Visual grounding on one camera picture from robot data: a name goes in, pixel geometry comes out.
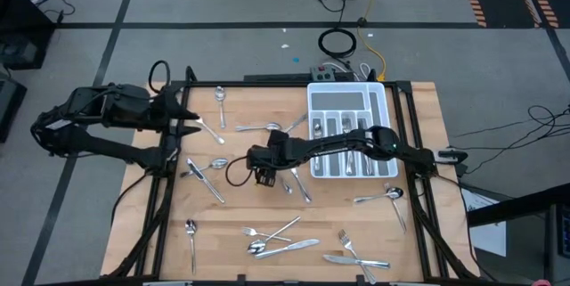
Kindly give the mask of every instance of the utensil handle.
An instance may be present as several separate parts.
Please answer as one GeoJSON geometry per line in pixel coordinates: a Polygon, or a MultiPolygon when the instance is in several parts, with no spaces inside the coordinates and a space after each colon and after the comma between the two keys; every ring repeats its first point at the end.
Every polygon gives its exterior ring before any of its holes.
{"type": "Polygon", "coordinates": [[[222,139],[221,136],[219,136],[216,132],[214,132],[214,130],[212,130],[212,128],[208,127],[208,125],[205,122],[201,122],[200,123],[213,137],[214,139],[216,139],[216,141],[220,144],[224,144],[225,140],[222,139]]]}
{"type": "MultiPolygon", "coordinates": [[[[269,237],[270,235],[268,235],[267,233],[257,233],[260,236],[264,236],[264,237],[269,237]]],[[[280,240],[280,241],[286,241],[286,242],[291,242],[291,239],[289,238],[285,238],[285,237],[279,237],[279,236],[274,236],[273,237],[276,240],[280,240]]]]}
{"type": "Polygon", "coordinates": [[[286,224],[283,228],[281,228],[280,230],[278,230],[277,232],[273,233],[271,236],[267,237],[265,239],[265,241],[269,241],[271,238],[277,236],[278,234],[282,233],[285,229],[291,227],[293,224],[295,224],[297,221],[299,221],[301,219],[301,216],[297,216],[295,217],[295,219],[291,220],[288,224],[286,224]]]}
{"type": "Polygon", "coordinates": [[[236,126],[236,127],[235,127],[235,131],[259,130],[259,129],[265,129],[265,126],[263,126],[263,127],[236,126]]]}
{"type": "Polygon", "coordinates": [[[376,277],[374,277],[374,275],[371,273],[371,271],[366,268],[365,265],[363,265],[362,263],[360,263],[360,258],[358,258],[358,256],[356,255],[356,253],[354,252],[354,250],[350,249],[350,252],[353,253],[354,259],[358,260],[359,263],[358,265],[360,266],[360,268],[362,269],[362,271],[364,272],[364,275],[366,276],[366,279],[368,280],[368,282],[370,284],[375,284],[376,283],[376,277]]]}
{"type": "Polygon", "coordinates": [[[359,263],[363,264],[364,266],[368,266],[368,267],[390,269],[390,263],[386,263],[386,262],[380,262],[380,261],[374,261],[374,260],[360,260],[359,263]]]}
{"type": "MultiPolygon", "coordinates": [[[[202,171],[202,170],[206,170],[206,169],[208,169],[208,168],[210,168],[210,166],[198,168],[198,170],[199,170],[199,171],[202,171]]],[[[181,178],[184,178],[184,177],[186,177],[186,176],[192,176],[192,175],[194,175],[194,172],[191,171],[191,170],[190,170],[190,171],[184,171],[184,172],[180,173],[180,177],[181,177],[181,178]]]]}
{"type": "Polygon", "coordinates": [[[313,201],[313,199],[311,198],[311,195],[309,195],[309,192],[303,186],[303,183],[301,182],[301,179],[299,178],[299,174],[297,173],[297,170],[295,168],[292,168],[290,171],[291,171],[291,174],[293,174],[293,176],[295,177],[295,180],[297,180],[297,184],[299,186],[299,189],[301,190],[301,193],[303,194],[303,198],[305,198],[305,202],[311,203],[311,201],[313,201]]]}
{"type": "Polygon", "coordinates": [[[194,248],[194,236],[190,236],[190,252],[192,257],[192,274],[196,274],[196,249],[194,248]]]}
{"type": "Polygon", "coordinates": [[[265,258],[265,257],[270,257],[270,256],[273,256],[273,255],[277,255],[277,254],[280,254],[280,253],[282,253],[283,251],[286,251],[286,250],[287,250],[287,247],[280,248],[280,249],[274,249],[274,250],[266,250],[266,251],[260,252],[259,254],[256,254],[256,259],[262,259],[262,258],[265,258]]]}
{"type": "Polygon", "coordinates": [[[353,152],[352,151],[346,152],[346,174],[347,175],[353,174],[353,152]]]}
{"type": "Polygon", "coordinates": [[[394,206],[394,210],[396,215],[398,216],[398,220],[400,221],[400,226],[403,229],[403,233],[406,233],[406,222],[403,221],[402,213],[400,212],[398,205],[395,204],[395,200],[392,200],[392,206],[394,206]]]}
{"type": "Polygon", "coordinates": [[[368,200],[375,200],[375,199],[382,198],[382,197],[386,197],[386,195],[381,194],[381,195],[374,195],[374,196],[368,196],[368,197],[354,197],[353,202],[356,204],[360,204],[360,203],[363,203],[363,202],[368,201],[368,200]]]}
{"type": "Polygon", "coordinates": [[[286,182],[285,179],[282,177],[281,178],[281,184],[283,185],[283,189],[285,189],[285,192],[287,194],[291,194],[293,193],[293,188],[291,188],[286,182]]]}
{"type": "Polygon", "coordinates": [[[220,127],[225,129],[224,102],[220,102],[220,121],[222,122],[220,127]]]}
{"type": "Polygon", "coordinates": [[[216,196],[216,198],[220,200],[221,203],[225,203],[224,197],[222,197],[220,192],[218,192],[218,190],[210,183],[210,181],[206,177],[204,177],[204,180],[202,181],[204,182],[204,184],[206,184],[208,189],[216,196]]]}
{"type": "Polygon", "coordinates": [[[372,175],[372,162],[371,162],[370,158],[364,157],[364,163],[366,164],[366,175],[371,176],[372,175]]]}

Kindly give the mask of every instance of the black metal frame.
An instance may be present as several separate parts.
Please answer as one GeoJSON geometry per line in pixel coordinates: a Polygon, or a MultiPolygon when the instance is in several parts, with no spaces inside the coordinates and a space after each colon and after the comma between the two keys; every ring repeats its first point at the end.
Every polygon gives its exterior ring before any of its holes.
{"type": "MultiPolygon", "coordinates": [[[[186,71],[187,78],[191,81],[190,83],[186,83],[185,81],[174,81],[173,83],[181,83],[183,88],[183,102],[182,105],[184,108],[187,108],[188,99],[190,97],[190,91],[192,87],[215,87],[215,86],[223,86],[223,87],[306,87],[308,86],[309,82],[306,80],[303,81],[288,81],[288,80],[274,80],[274,81],[228,81],[228,82],[215,82],[215,81],[203,81],[199,82],[196,80],[195,76],[191,71],[186,71]]],[[[413,93],[411,90],[411,82],[409,81],[395,81],[395,82],[384,82],[384,86],[392,91],[394,106],[395,106],[395,117],[398,124],[398,132],[400,138],[404,142],[408,142],[408,136],[406,134],[406,127],[403,119],[403,106],[402,100],[400,98],[400,94],[403,94],[405,100],[407,102],[407,108],[410,115],[411,120],[411,131],[413,134],[413,142],[417,148],[422,147],[422,140],[421,134],[419,131],[419,121],[418,116],[415,110],[415,103],[413,100],[413,93]]],[[[183,122],[180,121],[177,125],[177,128],[180,128],[183,125],[183,122]]],[[[167,135],[163,134],[160,139],[161,144],[166,144],[165,140],[167,139],[167,135]]],[[[178,139],[175,143],[177,147],[180,147],[181,140],[178,139]]],[[[126,275],[131,270],[132,266],[134,265],[134,261],[132,263],[128,263],[129,265],[120,266],[115,272],[113,272],[109,276],[103,276],[101,279],[98,280],[91,280],[91,281],[77,281],[77,282],[62,282],[62,283],[53,283],[50,284],[52,286],[61,285],[61,286],[91,286],[91,285],[142,285],[144,282],[158,282],[159,281],[159,273],[160,267],[162,264],[162,258],[164,255],[164,248],[166,242],[166,232],[167,232],[167,224],[169,218],[169,211],[170,205],[172,201],[172,195],[174,190],[174,181],[175,181],[175,168],[176,168],[176,160],[173,160],[169,163],[169,167],[172,169],[172,175],[169,176],[167,179],[167,185],[164,193],[164,198],[159,210],[155,213],[155,208],[157,204],[157,199],[159,196],[159,184],[162,178],[153,177],[149,201],[146,210],[146,216],[143,223],[143,233],[141,239],[135,244],[134,249],[131,251],[131,254],[138,254],[136,259],[136,268],[134,270],[134,276],[127,277],[126,275]],[[144,265],[146,262],[147,257],[147,245],[148,240],[150,237],[156,232],[156,229],[159,227],[159,236],[157,238],[157,245],[156,251],[154,253],[151,275],[143,275],[144,265]]],[[[405,174],[407,178],[408,189],[411,195],[411,203],[412,208],[420,207],[419,204],[419,197],[418,191],[416,188],[416,181],[418,178],[416,177],[416,172],[410,165],[406,165],[405,167],[405,174]]],[[[485,282],[482,280],[474,279],[472,276],[473,274],[460,274],[460,279],[454,279],[449,277],[449,272],[447,269],[448,261],[446,258],[451,259],[449,265],[453,267],[453,264],[459,262],[459,260],[452,254],[451,249],[447,246],[445,241],[441,239],[439,235],[439,226],[437,223],[437,214],[436,214],[436,205],[434,201],[433,192],[431,189],[431,183],[429,180],[421,180],[421,184],[423,186],[423,191],[425,192],[425,201],[426,201],[426,208],[428,216],[425,216],[422,212],[417,211],[414,209],[412,212],[414,226],[415,226],[415,233],[416,239],[418,243],[418,250],[419,250],[419,260],[421,263],[421,270],[424,278],[424,282],[431,282],[431,283],[438,283],[440,285],[485,285],[489,284],[492,286],[501,286],[501,285],[509,285],[513,286],[514,284],[507,284],[507,283],[500,283],[500,282],[485,282]],[[431,224],[431,227],[426,226],[426,221],[431,224]],[[424,228],[429,232],[429,234],[434,238],[436,246],[436,258],[437,258],[437,267],[440,276],[433,276],[431,274],[431,266],[429,264],[428,258],[428,246],[426,244],[426,237],[424,234],[424,228]]],[[[362,286],[365,284],[362,275],[355,276],[355,282],[358,286],[362,286]]],[[[323,286],[323,285],[335,285],[335,286],[354,286],[354,282],[298,282],[302,283],[306,286],[323,286]]],[[[209,281],[192,281],[193,285],[204,285],[204,286],[216,286],[216,285],[236,285],[236,286],[245,286],[247,285],[276,285],[279,282],[246,282],[245,275],[238,275],[236,281],[223,281],[223,282],[209,282],[209,281]]],[[[388,285],[388,282],[381,282],[380,284],[388,285]]]]}

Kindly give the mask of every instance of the paper sheet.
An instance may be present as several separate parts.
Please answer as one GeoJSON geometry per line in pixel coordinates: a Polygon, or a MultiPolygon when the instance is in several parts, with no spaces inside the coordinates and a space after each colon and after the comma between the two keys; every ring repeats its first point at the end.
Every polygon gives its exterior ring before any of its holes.
{"type": "MultiPolygon", "coordinates": [[[[481,196],[479,194],[461,189],[467,210],[475,210],[497,203],[497,200],[481,196]]],[[[483,225],[469,228],[471,232],[471,243],[478,249],[492,252],[499,256],[507,256],[507,223],[483,225]]]]}

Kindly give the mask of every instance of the butter knife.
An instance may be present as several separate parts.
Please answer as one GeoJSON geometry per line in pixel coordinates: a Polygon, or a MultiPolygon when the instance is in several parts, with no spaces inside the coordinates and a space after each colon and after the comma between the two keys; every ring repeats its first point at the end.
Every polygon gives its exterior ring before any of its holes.
{"type": "Polygon", "coordinates": [[[301,122],[305,121],[308,117],[308,114],[304,114],[303,116],[299,117],[297,120],[295,120],[295,122],[293,122],[293,124],[289,127],[286,127],[283,132],[284,133],[288,133],[289,131],[293,130],[293,128],[295,128],[296,126],[300,125],[301,122]]]}
{"type": "Polygon", "coordinates": [[[216,196],[216,198],[220,200],[221,203],[225,203],[224,197],[222,197],[220,192],[214,187],[214,185],[212,185],[212,183],[210,183],[210,181],[206,178],[206,176],[202,174],[202,172],[198,169],[198,167],[196,167],[194,162],[190,158],[188,158],[186,160],[186,163],[188,164],[190,171],[193,172],[194,175],[196,175],[196,177],[198,177],[198,180],[204,183],[206,187],[216,196]]]}
{"type": "Polygon", "coordinates": [[[380,262],[376,260],[360,260],[354,259],[351,257],[343,257],[343,256],[332,256],[332,255],[322,255],[325,259],[330,261],[331,263],[335,264],[344,264],[344,265],[364,265],[369,267],[376,267],[376,268],[383,268],[389,269],[390,264],[386,262],[380,262]]]}
{"type": "Polygon", "coordinates": [[[264,252],[260,252],[259,254],[256,254],[256,259],[261,259],[261,258],[265,258],[265,257],[270,257],[272,255],[277,255],[282,253],[283,251],[288,251],[288,250],[295,250],[295,249],[303,249],[305,247],[309,247],[309,246],[313,246],[318,244],[319,240],[316,239],[311,239],[311,240],[306,240],[306,241],[299,241],[293,244],[290,244],[289,246],[280,248],[280,249],[274,249],[274,250],[267,250],[264,252]]]}

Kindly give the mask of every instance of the black equipment stand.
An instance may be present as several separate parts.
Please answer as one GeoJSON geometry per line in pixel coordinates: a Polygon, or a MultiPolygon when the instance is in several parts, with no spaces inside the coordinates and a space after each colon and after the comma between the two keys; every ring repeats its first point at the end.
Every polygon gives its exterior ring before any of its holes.
{"type": "MultiPolygon", "coordinates": [[[[183,86],[183,97],[181,104],[184,108],[187,108],[188,98],[190,97],[190,91],[194,87],[307,87],[309,83],[313,82],[310,74],[304,75],[281,75],[281,76],[246,76],[244,81],[231,81],[231,82],[214,82],[214,81],[197,81],[195,75],[187,73],[186,81],[173,81],[172,84],[179,84],[183,86]]],[[[336,80],[343,81],[353,81],[354,76],[352,73],[335,73],[336,80]]],[[[374,76],[370,74],[369,82],[375,82],[374,76]]],[[[406,101],[406,107],[408,110],[408,115],[411,121],[411,135],[412,143],[416,148],[422,148],[421,134],[419,132],[419,121],[418,115],[416,113],[415,103],[413,99],[412,87],[410,81],[395,81],[395,82],[383,82],[386,89],[390,90],[392,93],[392,99],[395,106],[395,118],[398,127],[398,136],[400,140],[408,143],[408,134],[406,132],[406,127],[404,125],[404,113],[402,99],[406,101]]],[[[161,135],[160,144],[163,144],[168,137],[168,133],[163,133],[161,135]]],[[[142,236],[139,241],[135,244],[133,250],[129,256],[125,259],[123,264],[117,268],[113,273],[109,275],[102,276],[98,280],[90,281],[78,281],[78,282],[63,282],[63,283],[53,283],[49,284],[51,286],[92,286],[92,285],[159,285],[161,282],[159,280],[160,267],[162,264],[162,258],[165,251],[166,235],[167,235],[167,224],[170,205],[172,202],[172,195],[174,190],[174,180],[175,180],[175,167],[176,159],[172,160],[172,175],[168,178],[153,177],[149,201],[147,205],[146,217],[143,223],[142,236]],[[158,200],[159,200],[159,187],[160,182],[166,180],[166,188],[164,192],[164,198],[161,201],[159,209],[155,211],[158,200]],[[147,245],[150,237],[159,230],[157,244],[154,250],[152,259],[147,257],[147,245]],[[146,260],[152,260],[152,269],[150,275],[143,274],[143,268],[146,260]],[[127,276],[134,266],[134,275],[127,276]]],[[[429,180],[420,180],[422,189],[425,196],[425,203],[422,207],[419,203],[418,189],[416,188],[416,182],[419,180],[416,177],[415,169],[412,165],[406,164],[405,171],[407,178],[407,184],[411,199],[411,204],[413,208],[413,220],[415,227],[415,234],[418,244],[419,261],[421,263],[421,271],[424,279],[424,283],[439,284],[442,286],[446,285],[473,285],[473,286],[523,286],[517,284],[508,284],[500,282],[487,282],[479,279],[472,273],[468,271],[460,271],[458,274],[459,278],[452,278],[448,272],[448,266],[461,267],[461,263],[457,258],[454,258],[452,250],[445,243],[441,237],[437,238],[439,235],[439,225],[436,213],[436,204],[434,201],[434,195],[429,180]],[[428,245],[426,241],[425,232],[430,235],[435,236],[439,242],[435,242],[435,245],[439,244],[436,249],[436,264],[437,264],[437,274],[432,274],[431,265],[428,257],[428,245]],[[453,258],[450,262],[446,260],[447,258],[453,258]]],[[[368,283],[365,282],[362,275],[356,275],[354,277],[354,282],[303,282],[303,281],[283,281],[283,282],[249,282],[247,281],[246,275],[237,275],[234,281],[180,281],[172,282],[171,285],[192,285],[192,286],[276,286],[276,285],[288,285],[294,283],[296,285],[302,286],[364,286],[368,283]]],[[[378,285],[389,286],[393,285],[391,282],[378,282],[378,285]]]]}

